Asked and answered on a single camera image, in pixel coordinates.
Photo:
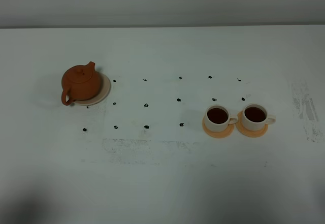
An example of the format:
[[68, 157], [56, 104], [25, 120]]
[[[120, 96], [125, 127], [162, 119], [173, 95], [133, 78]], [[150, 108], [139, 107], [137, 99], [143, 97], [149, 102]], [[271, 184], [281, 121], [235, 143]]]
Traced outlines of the right white teacup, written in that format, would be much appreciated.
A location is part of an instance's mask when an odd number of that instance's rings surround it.
[[260, 104], [249, 104], [243, 109], [239, 121], [245, 129], [259, 131], [267, 125], [274, 124], [276, 116], [269, 114]]

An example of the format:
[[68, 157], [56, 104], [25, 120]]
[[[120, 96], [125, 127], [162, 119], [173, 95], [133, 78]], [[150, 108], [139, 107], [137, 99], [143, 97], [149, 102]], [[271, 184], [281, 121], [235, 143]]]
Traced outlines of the left orange coaster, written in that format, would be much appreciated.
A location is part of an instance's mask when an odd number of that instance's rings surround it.
[[202, 127], [203, 127], [203, 130], [204, 132], [213, 137], [213, 138], [218, 138], [218, 139], [222, 139], [222, 138], [226, 138], [228, 137], [229, 135], [231, 135], [231, 133], [233, 132], [234, 128], [235, 128], [235, 125], [234, 124], [229, 124], [227, 126], [227, 128], [221, 132], [213, 132], [211, 130], [209, 130], [206, 125], [205, 125], [205, 122], [204, 122], [204, 119], [202, 120]]

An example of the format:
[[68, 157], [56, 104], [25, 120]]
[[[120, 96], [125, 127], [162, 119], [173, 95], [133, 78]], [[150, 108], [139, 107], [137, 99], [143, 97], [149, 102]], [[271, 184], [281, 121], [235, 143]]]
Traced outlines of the right orange coaster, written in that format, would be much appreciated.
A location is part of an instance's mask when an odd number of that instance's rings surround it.
[[238, 121], [235, 123], [237, 130], [241, 134], [243, 134], [247, 137], [251, 137], [251, 138], [258, 138], [258, 137], [263, 136], [267, 132], [267, 130], [268, 130], [267, 124], [265, 124], [265, 126], [261, 130], [258, 130], [258, 131], [250, 131], [250, 130], [246, 129], [241, 123], [242, 114], [243, 114], [243, 111], [241, 111], [237, 114]]

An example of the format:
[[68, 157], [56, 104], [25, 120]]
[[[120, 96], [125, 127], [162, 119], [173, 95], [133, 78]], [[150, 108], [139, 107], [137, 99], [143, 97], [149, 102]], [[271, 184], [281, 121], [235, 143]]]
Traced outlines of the orange coaster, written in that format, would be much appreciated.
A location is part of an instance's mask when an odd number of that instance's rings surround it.
[[267, 132], [267, 130], [268, 130], [267, 124], [265, 124], [265, 126], [261, 130], [258, 130], [258, 131], [250, 131], [250, 130], [246, 129], [241, 123], [242, 114], [243, 114], [243, 111], [241, 111], [237, 114], [238, 121], [235, 123], [237, 130], [241, 134], [243, 134], [247, 137], [251, 137], [251, 138], [258, 138], [258, 137], [263, 136]]
[[209, 130], [206, 125], [205, 125], [205, 122], [204, 122], [204, 119], [202, 120], [202, 127], [203, 127], [203, 130], [204, 132], [213, 137], [213, 138], [218, 138], [218, 139], [222, 139], [222, 138], [226, 138], [228, 137], [229, 135], [231, 135], [231, 133], [233, 132], [234, 128], [235, 128], [235, 125], [234, 124], [229, 124], [227, 126], [227, 128], [221, 132], [213, 132], [211, 130]]

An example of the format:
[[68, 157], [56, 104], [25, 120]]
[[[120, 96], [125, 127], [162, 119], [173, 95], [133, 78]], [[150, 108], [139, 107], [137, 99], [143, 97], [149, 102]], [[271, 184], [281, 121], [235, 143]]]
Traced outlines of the beige teapot saucer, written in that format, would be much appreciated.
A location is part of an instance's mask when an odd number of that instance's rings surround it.
[[103, 101], [109, 94], [111, 89], [111, 81], [110, 79], [103, 73], [99, 72], [99, 75], [101, 77], [101, 88], [96, 96], [94, 96], [91, 99], [79, 101], [75, 100], [73, 103], [79, 106], [92, 106], [95, 104], [100, 103]]

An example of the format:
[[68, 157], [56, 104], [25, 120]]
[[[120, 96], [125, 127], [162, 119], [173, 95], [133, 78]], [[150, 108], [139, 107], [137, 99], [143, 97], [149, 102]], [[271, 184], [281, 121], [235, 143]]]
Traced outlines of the brown clay teapot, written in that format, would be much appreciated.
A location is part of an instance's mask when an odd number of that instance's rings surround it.
[[101, 84], [101, 76], [95, 70], [94, 62], [74, 66], [68, 69], [61, 79], [61, 102], [69, 106], [74, 101], [91, 99], [99, 93]]

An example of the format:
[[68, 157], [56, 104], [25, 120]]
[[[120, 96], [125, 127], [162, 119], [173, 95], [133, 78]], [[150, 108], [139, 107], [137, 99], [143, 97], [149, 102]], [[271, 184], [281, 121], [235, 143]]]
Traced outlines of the left white teacup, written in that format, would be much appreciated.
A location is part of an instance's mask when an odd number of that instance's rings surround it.
[[203, 118], [205, 127], [213, 133], [223, 132], [236, 122], [238, 122], [238, 116], [231, 115], [228, 109], [221, 105], [210, 106]]

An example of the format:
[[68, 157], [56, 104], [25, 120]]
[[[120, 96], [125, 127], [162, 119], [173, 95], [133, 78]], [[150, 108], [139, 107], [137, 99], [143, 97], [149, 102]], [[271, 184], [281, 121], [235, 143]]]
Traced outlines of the white teacup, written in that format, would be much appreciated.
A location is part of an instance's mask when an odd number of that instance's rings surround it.
[[269, 114], [260, 104], [249, 104], [243, 109], [239, 121], [245, 129], [259, 131], [267, 125], [274, 124], [276, 116]]
[[223, 132], [236, 122], [238, 122], [238, 116], [231, 115], [228, 109], [221, 105], [210, 106], [203, 118], [205, 127], [213, 133]]

